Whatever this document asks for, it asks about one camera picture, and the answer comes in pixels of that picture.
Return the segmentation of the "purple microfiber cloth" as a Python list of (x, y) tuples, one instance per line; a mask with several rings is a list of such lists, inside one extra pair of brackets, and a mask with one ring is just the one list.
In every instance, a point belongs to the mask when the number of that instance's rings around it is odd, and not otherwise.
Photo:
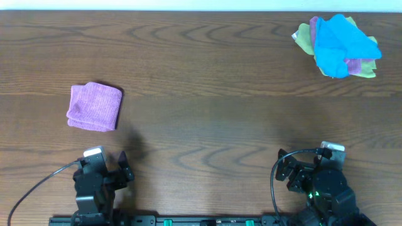
[(88, 131), (116, 129), (122, 92), (101, 83), (89, 82), (71, 87), (67, 124)]

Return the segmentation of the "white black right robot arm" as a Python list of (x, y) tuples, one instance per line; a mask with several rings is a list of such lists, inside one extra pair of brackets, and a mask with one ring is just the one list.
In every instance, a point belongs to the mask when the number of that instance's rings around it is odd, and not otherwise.
[[(330, 148), (278, 151), (272, 167), (270, 189), (278, 225), (375, 226), (357, 207), (356, 194), (342, 172), (345, 153)], [(283, 218), (274, 197), (273, 180), (288, 180), (287, 189), (304, 193), (307, 206)]]

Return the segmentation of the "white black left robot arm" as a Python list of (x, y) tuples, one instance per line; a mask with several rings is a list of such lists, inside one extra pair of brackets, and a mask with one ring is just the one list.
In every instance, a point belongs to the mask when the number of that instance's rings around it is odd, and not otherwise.
[(71, 217), (72, 225), (130, 225), (127, 214), (114, 208), (116, 191), (134, 180), (134, 173), (123, 151), (117, 161), (119, 169), (109, 171), (101, 152), (79, 159), (74, 173), (78, 210)]

